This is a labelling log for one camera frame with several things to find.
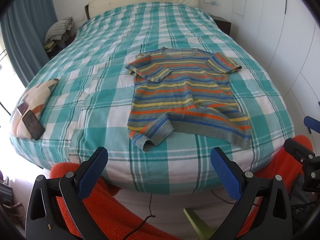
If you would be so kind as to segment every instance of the crew neckline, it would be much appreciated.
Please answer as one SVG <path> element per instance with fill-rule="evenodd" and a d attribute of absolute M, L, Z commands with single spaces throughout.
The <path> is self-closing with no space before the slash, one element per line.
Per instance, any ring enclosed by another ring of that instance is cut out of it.
<path fill-rule="evenodd" d="M 166 49 L 169 50 L 168 48 L 165 48 L 165 47 L 162 47 L 162 48 L 160 49 L 160 52 L 161 52 L 161 54 L 162 54 L 164 57 L 177 59 L 177 57 L 172 57 L 172 56 L 168 55 L 168 54 L 165 52 Z M 180 58 L 193 57 L 193 56 L 197 53 L 197 51 L 198 51 L 198 49 L 179 49 L 179 50 L 181 50 L 181 51 L 183 51 L 183 50 L 184 50 L 184 51 L 190 50 L 190 54 L 189 54 L 188 56 L 186 56 L 186 57 L 179 57 L 179 59 L 180 59 Z"/>

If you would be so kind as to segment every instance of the white wardrobe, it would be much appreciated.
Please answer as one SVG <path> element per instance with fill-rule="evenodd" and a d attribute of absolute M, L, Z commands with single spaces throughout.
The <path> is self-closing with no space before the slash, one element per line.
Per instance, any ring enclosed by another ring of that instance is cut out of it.
<path fill-rule="evenodd" d="M 320 135 L 303 124 L 307 115 L 320 120 L 320 29 L 308 8 L 301 0 L 234 0 L 230 36 L 267 71 L 295 134 L 320 155 Z"/>

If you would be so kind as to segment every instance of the nightstand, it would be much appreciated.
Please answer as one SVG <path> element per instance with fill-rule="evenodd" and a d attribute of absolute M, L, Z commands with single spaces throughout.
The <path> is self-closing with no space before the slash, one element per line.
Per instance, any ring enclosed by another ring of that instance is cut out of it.
<path fill-rule="evenodd" d="M 209 15 L 212 18 L 212 20 L 214 20 L 218 28 L 222 30 L 226 35 L 230 36 L 231 22 L 227 21 L 226 19 L 223 19 L 222 17 L 213 16 L 212 14 Z"/>

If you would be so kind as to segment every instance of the smartphone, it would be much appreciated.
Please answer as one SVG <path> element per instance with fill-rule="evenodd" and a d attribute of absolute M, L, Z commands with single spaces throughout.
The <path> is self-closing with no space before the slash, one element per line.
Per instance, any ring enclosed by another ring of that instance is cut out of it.
<path fill-rule="evenodd" d="M 28 129 L 28 131 L 30 132 L 33 139 L 35 139 L 36 141 L 39 140 L 44 133 L 44 127 L 39 123 L 38 119 L 36 118 L 32 110 L 29 110 L 24 115 L 22 121 Z"/>
<path fill-rule="evenodd" d="M 17 110 L 20 115 L 23 115 L 27 109 L 28 109 L 28 104 L 25 101 L 22 101 L 22 103 L 17 107 Z"/>

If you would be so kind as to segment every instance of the silver bolt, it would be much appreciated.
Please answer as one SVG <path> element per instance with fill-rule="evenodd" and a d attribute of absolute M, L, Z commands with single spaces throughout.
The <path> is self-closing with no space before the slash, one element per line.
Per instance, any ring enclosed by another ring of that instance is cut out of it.
<path fill-rule="evenodd" d="M 37 178 L 36 178 L 36 181 L 41 181 L 43 180 L 44 176 L 43 175 L 39 175 Z"/>
<path fill-rule="evenodd" d="M 67 177 L 67 178 L 71 178 L 74 174 L 75 174 L 75 173 L 74 173 L 73 171 L 68 171 L 68 172 L 66 173 L 66 177 Z"/>
<path fill-rule="evenodd" d="M 279 181 L 282 180 L 282 177 L 280 175 L 278 175 L 278 174 L 275 176 L 275 178 L 276 178 L 276 180 L 279 180 Z"/>
<path fill-rule="evenodd" d="M 252 178 L 252 177 L 253 177 L 253 174 L 252 174 L 252 172 L 250 172 L 250 171 L 246 171 L 246 172 L 244 173 L 244 175 L 245 175 L 247 178 Z"/>

